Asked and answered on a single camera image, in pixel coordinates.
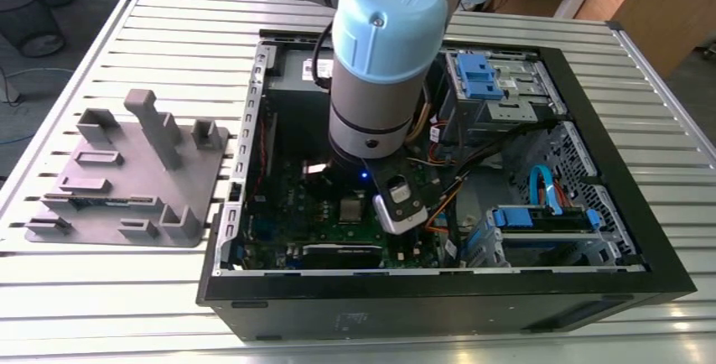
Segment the blue drive bracket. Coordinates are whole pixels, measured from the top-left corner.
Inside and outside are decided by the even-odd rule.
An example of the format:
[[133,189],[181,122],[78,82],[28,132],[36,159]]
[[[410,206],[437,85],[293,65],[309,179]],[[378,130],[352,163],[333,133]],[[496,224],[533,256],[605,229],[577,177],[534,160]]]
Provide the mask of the blue drive bracket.
[[494,81],[497,72],[484,55],[458,54],[456,62],[465,97],[472,100],[502,100],[504,90]]
[[594,231],[598,231],[601,228],[601,217],[594,209],[586,210],[586,218],[589,219],[589,224],[592,225]]
[[509,207],[492,211],[496,227],[533,227],[529,209],[525,207]]

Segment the gray floor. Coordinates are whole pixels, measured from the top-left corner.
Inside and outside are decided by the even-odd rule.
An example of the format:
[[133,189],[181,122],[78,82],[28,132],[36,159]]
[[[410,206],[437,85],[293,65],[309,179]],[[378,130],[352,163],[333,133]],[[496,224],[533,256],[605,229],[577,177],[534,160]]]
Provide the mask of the gray floor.
[[[117,0],[76,0],[69,6],[54,9],[54,16],[66,36],[65,49],[53,56],[26,59],[0,39],[0,66],[6,73],[36,67],[73,69],[80,63],[93,37]],[[68,74],[33,73],[10,80],[24,93],[24,104],[9,108],[0,104],[0,177],[6,176],[20,158],[28,141],[1,144],[37,130],[53,101],[61,92]],[[716,141],[716,60],[701,60],[693,53],[668,80],[678,99],[712,141]]]

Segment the metal table surface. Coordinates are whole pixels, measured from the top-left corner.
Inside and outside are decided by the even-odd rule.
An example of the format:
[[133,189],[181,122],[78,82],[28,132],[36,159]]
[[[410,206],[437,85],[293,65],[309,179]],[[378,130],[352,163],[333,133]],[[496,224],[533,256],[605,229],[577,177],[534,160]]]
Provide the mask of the metal table surface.
[[[245,345],[194,305],[190,249],[37,244],[37,211],[88,107],[130,119],[150,88],[177,123],[240,130],[258,29],[320,31],[330,10],[282,0],[121,0],[0,190],[0,359],[72,362],[706,362],[716,356],[716,153],[629,39],[602,23],[458,13],[448,39],[561,48],[698,292],[564,335]],[[229,142],[226,171],[236,138]],[[225,194],[218,177],[214,195]],[[212,204],[212,211],[218,203]]]

